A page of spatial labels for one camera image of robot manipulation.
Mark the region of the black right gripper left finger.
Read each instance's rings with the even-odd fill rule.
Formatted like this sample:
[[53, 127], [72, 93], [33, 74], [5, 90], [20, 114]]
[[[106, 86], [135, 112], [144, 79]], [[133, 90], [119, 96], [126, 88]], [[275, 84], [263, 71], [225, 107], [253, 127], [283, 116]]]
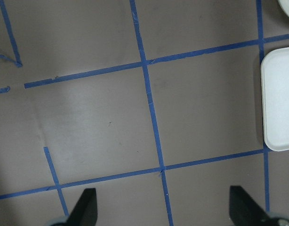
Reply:
[[71, 214], [67, 226], [95, 226], [98, 218], [97, 195], [95, 188], [86, 188], [81, 194]]

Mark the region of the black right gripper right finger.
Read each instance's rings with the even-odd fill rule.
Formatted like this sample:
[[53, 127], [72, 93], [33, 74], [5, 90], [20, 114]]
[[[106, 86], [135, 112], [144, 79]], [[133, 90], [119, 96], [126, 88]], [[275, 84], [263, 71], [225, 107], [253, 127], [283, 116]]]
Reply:
[[272, 219], [241, 187], [230, 186], [229, 216], [235, 226], [271, 226]]

